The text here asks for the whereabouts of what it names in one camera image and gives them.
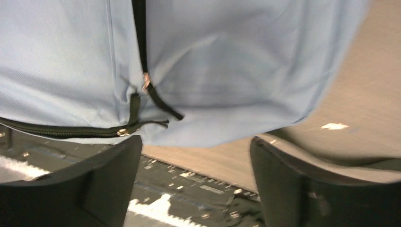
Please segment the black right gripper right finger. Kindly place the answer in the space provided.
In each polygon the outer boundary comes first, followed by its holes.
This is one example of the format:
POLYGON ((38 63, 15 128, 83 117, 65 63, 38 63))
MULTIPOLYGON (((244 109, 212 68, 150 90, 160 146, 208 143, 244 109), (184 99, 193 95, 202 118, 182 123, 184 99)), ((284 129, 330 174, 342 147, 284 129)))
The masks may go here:
POLYGON ((343 176, 286 154, 259 137, 250 158, 268 227, 398 227, 401 183, 343 176))

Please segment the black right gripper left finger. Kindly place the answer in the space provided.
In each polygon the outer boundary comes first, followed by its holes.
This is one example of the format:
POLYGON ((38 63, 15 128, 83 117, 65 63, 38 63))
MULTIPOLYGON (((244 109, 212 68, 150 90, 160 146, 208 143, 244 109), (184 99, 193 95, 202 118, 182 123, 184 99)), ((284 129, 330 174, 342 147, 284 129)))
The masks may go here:
POLYGON ((142 139, 133 136, 67 168, 0 185, 3 227, 122 227, 142 139))

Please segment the light blue backpack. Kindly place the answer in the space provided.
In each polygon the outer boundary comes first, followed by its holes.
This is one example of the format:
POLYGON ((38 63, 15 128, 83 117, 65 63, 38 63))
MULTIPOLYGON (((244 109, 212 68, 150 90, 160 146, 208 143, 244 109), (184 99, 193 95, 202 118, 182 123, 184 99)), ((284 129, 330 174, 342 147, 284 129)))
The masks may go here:
POLYGON ((211 147, 306 119, 368 0, 3 0, 0 123, 211 147))

